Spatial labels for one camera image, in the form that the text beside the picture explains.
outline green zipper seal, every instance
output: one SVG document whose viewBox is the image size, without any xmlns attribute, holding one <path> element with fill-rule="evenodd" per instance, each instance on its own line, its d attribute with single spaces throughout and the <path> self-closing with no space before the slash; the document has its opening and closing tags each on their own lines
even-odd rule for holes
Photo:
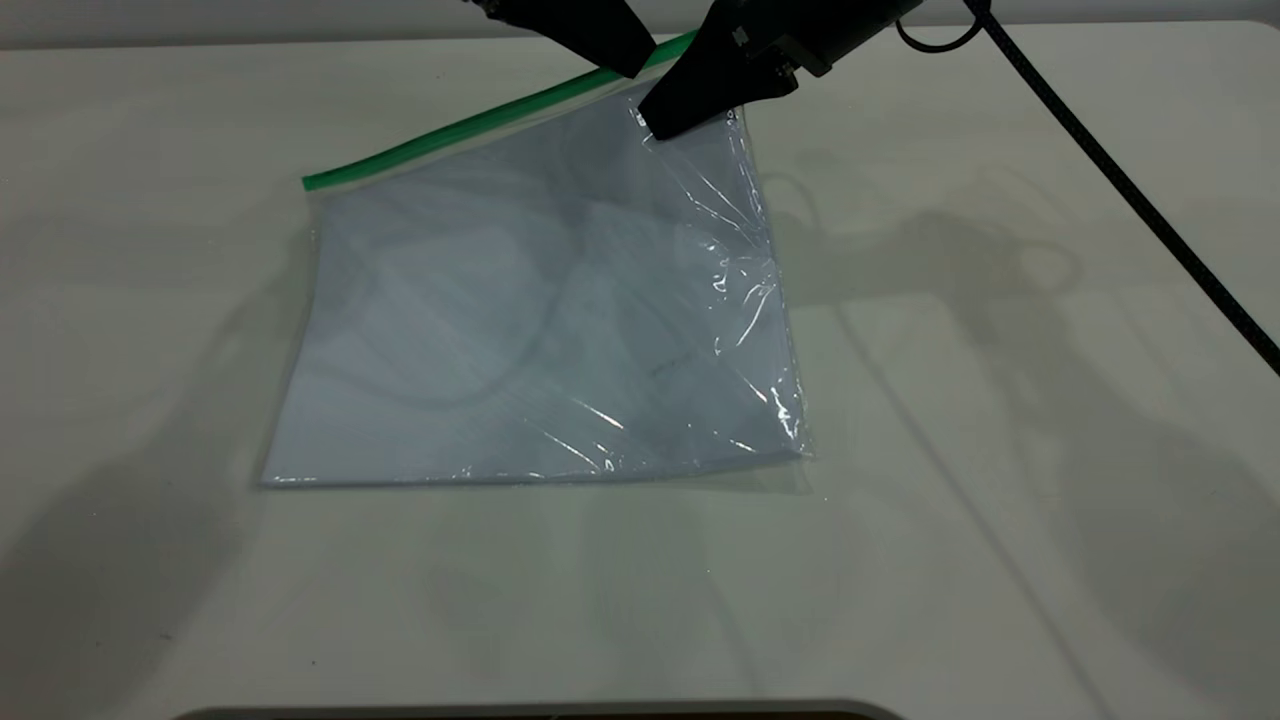
<svg viewBox="0 0 1280 720">
<path fill-rule="evenodd" d="M 644 67 L 652 68 L 668 60 L 675 60 L 684 54 L 686 49 L 689 49 L 689 44 L 694 41 L 694 35 L 696 35 L 696 31 L 687 32 L 680 37 L 673 37 L 663 42 L 653 51 L 653 55 L 649 56 L 649 60 Z M 607 68 L 596 68 L 589 73 L 577 76 L 573 79 L 564 81 L 554 87 L 548 87 L 547 90 L 521 97 L 520 100 L 512 100 L 511 102 L 498 105 L 492 110 L 485 110 L 479 115 L 471 115 L 463 120 L 444 126 L 440 129 L 421 135 L 408 142 L 384 150 L 378 155 L 370 155 L 364 160 L 356 160 L 355 163 L 340 168 L 307 176 L 302 178 L 302 187 L 307 192 L 311 192 L 376 176 L 378 173 L 389 170 L 397 165 L 408 163 L 410 160 L 416 160 L 429 152 L 435 152 L 442 147 L 448 147 L 454 142 L 471 140 L 477 135 L 500 128 L 507 123 L 526 118 L 534 113 L 545 110 L 547 108 L 571 100 L 584 92 L 590 92 L 618 79 L 622 79 L 622 76 L 618 73 Z"/>
</svg>

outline wall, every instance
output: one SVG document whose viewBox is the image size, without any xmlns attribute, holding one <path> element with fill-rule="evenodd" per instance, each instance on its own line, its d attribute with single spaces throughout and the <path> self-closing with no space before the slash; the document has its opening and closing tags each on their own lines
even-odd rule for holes
<svg viewBox="0 0 1280 720">
<path fill-rule="evenodd" d="M 696 27 L 709 0 L 631 0 L 654 32 Z M 1280 19 L 1280 0 L 996 0 L 1005 22 Z M 928 0 L 913 23 L 968 22 L 960 0 Z M 0 47 L 169 45 L 509 32 L 458 0 L 0 0 Z"/>
</svg>

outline plastic bag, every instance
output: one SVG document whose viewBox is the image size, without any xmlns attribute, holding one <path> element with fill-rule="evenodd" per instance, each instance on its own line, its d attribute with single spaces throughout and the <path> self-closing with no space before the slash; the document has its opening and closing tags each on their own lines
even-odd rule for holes
<svg viewBox="0 0 1280 720">
<path fill-rule="evenodd" d="M 649 85 L 307 178 L 317 281 L 264 483 L 637 480 L 806 450 L 740 111 L 659 143 Z"/>
</svg>

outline ziplock bag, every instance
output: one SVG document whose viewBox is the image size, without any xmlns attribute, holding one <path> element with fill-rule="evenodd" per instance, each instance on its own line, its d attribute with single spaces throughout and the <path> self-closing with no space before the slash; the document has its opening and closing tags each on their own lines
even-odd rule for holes
<svg viewBox="0 0 1280 720">
<path fill-rule="evenodd" d="M 739 111 L 657 142 L 595 70 L 305 178 L 315 299 L 266 484 L 637 480 L 808 447 Z"/>
</svg>

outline table surface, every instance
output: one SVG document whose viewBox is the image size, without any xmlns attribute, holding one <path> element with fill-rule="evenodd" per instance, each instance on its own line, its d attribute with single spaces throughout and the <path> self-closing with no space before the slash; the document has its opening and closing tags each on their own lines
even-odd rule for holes
<svg viewBox="0 0 1280 720">
<path fill-rule="evenodd" d="M 1011 33 L 1280 336 L 1280 35 Z M 297 178 L 582 69 L 534 38 L 0 54 L 0 715 L 1280 714 L 1280 380 L 986 38 L 886 33 L 748 110 L 801 471 L 255 488 Z"/>
</svg>

